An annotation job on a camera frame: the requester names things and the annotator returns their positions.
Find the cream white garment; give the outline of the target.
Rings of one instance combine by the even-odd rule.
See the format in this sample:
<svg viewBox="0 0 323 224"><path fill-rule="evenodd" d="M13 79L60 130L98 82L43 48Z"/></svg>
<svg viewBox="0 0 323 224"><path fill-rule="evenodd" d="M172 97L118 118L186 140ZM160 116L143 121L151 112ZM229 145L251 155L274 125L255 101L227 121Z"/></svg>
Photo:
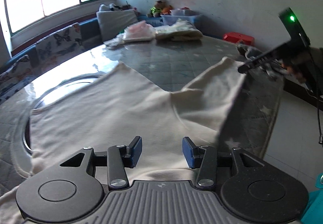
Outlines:
<svg viewBox="0 0 323 224"><path fill-rule="evenodd" d="M182 139L215 148L245 80L224 57L167 92L119 63L30 113L31 175L1 197L1 223L210 223L219 202L194 187ZM142 138L130 187L108 189L107 150Z"/></svg>

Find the folded cream clothes pile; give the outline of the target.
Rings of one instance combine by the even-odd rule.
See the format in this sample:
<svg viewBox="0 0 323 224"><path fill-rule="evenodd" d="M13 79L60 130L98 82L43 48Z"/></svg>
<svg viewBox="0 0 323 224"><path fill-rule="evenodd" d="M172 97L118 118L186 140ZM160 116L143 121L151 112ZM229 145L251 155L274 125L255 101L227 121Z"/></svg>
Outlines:
<svg viewBox="0 0 323 224"><path fill-rule="evenodd" d="M179 19L175 24L155 27L155 39L159 41L197 41L202 37L202 32L187 20Z"/></svg>

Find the grey patterned cloth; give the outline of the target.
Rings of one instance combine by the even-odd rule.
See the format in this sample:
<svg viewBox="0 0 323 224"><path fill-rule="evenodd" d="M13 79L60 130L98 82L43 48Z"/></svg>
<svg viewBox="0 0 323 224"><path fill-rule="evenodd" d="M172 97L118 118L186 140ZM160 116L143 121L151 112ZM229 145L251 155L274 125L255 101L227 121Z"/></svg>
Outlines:
<svg viewBox="0 0 323 224"><path fill-rule="evenodd" d="M280 47L262 52L242 42L235 45L239 54L246 59L246 62L238 67L239 73L246 74L250 70L260 68L273 80L276 80L279 75L288 75L287 71L282 67Z"/></svg>

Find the red box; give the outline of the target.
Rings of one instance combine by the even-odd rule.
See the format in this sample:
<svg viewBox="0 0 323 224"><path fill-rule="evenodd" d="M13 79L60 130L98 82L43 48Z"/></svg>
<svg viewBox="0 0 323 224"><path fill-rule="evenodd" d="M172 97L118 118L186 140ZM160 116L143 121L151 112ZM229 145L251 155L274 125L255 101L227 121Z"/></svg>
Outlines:
<svg viewBox="0 0 323 224"><path fill-rule="evenodd" d="M255 38L241 33L228 32L223 35L223 40L231 43L237 43L242 41L244 44L249 46L255 45Z"/></svg>

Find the clear plastic storage box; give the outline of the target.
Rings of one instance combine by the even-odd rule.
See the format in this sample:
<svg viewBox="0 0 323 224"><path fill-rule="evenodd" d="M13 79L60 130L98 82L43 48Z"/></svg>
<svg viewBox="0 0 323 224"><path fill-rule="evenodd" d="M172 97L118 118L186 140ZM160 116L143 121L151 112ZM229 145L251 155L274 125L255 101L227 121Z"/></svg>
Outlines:
<svg viewBox="0 0 323 224"><path fill-rule="evenodd" d="M198 28L201 25L202 15L190 9L172 9L169 15L162 15L164 25L173 25L179 19L190 22Z"/></svg>

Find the clear plastic bag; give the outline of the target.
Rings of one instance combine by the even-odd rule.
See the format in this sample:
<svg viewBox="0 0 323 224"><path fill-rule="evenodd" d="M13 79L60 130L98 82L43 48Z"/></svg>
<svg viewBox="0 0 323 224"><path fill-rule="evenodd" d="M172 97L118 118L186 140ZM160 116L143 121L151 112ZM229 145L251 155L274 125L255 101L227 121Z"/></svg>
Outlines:
<svg viewBox="0 0 323 224"><path fill-rule="evenodd" d="M116 48L125 44L123 37L124 37L124 34L118 34L115 38L108 41L104 41L104 45L109 50L115 50Z"/></svg>

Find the plush toy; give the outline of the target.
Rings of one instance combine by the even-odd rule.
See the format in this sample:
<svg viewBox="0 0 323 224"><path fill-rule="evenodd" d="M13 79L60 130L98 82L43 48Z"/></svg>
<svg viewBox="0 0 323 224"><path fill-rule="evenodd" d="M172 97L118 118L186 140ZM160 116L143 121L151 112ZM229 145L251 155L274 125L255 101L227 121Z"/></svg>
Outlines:
<svg viewBox="0 0 323 224"><path fill-rule="evenodd" d="M148 18L158 18L162 15L170 15L172 9L172 5L169 5L166 0L157 0L146 16Z"/></svg>

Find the blue sofa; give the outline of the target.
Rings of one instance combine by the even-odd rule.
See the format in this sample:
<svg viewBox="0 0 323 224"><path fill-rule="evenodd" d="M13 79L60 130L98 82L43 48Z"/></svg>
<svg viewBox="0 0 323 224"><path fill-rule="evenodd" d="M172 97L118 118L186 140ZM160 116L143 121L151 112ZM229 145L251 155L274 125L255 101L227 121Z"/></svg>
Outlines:
<svg viewBox="0 0 323 224"><path fill-rule="evenodd" d="M1 82L38 77L101 44L97 18L73 23L40 39L1 67Z"/></svg>

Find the teal sleeve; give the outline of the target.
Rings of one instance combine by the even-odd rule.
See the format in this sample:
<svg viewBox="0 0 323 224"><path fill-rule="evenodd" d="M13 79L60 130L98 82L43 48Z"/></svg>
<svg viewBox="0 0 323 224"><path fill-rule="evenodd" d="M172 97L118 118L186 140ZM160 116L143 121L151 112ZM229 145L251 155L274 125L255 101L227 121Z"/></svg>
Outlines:
<svg viewBox="0 0 323 224"><path fill-rule="evenodd" d="M301 217L301 223L323 224L322 174L318 175L315 187L318 190L309 193L309 201Z"/></svg>

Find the right butterfly cushion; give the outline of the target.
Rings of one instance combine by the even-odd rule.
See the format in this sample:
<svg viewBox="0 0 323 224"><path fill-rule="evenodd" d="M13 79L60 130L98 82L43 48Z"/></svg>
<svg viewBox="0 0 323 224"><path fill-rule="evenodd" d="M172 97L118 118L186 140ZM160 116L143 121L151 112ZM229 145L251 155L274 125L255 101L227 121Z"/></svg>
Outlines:
<svg viewBox="0 0 323 224"><path fill-rule="evenodd" d="M62 63L85 52L79 23L69 25L39 40L36 43L36 51L41 64Z"/></svg>

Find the butterfly cushion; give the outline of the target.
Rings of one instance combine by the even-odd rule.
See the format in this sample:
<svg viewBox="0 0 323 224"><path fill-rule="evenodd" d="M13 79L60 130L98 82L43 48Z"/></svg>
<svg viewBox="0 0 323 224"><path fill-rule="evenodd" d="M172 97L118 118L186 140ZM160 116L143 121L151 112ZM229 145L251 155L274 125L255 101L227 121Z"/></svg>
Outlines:
<svg viewBox="0 0 323 224"><path fill-rule="evenodd" d="M41 64L62 63L85 52L79 23L69 25L39 40L36 43L36 51Z"/></svg>
<svg viewBox="0 0 323 224"><path fill-rule="evenodd" d="M1 104L35 78L28 55L19 58L1 74Z"/></svg>

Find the pink item in bag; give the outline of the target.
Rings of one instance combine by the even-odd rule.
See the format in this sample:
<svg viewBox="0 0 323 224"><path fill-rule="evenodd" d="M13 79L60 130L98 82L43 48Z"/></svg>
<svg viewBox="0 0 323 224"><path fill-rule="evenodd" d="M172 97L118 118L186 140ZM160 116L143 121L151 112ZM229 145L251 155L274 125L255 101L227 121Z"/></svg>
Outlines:
<svg viewBox="0 0 323 224"><path fill-rule="evenodd" d="M151 41L155 38L155 28L145 20L128 26L124 30L124 42Z"/></svg>

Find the left butterfly cushion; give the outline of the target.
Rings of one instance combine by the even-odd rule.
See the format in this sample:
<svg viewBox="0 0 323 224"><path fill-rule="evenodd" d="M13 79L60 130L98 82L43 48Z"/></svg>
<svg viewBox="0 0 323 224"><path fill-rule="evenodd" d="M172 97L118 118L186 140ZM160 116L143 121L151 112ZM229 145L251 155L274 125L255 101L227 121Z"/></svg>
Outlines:
<svg viewBox="0 0 323 224"><path fill-rule="evenodd" d="M19 58L1 74L1 104L35 78L28 55Z"/></svg>

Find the grey pillow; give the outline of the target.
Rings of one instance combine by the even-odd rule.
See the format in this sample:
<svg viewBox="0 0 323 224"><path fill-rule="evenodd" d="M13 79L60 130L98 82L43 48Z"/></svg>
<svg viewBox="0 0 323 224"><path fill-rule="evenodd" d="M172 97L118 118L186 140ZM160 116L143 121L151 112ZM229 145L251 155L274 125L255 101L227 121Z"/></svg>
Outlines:
<svg viewBox="0 0 323 224"><path fill-rule="evenodd" d="M128 26L138 22L137 15L133 9L124 11L111 11L109 7L101 4L96 12L102 41L115 38Z"/></svg>

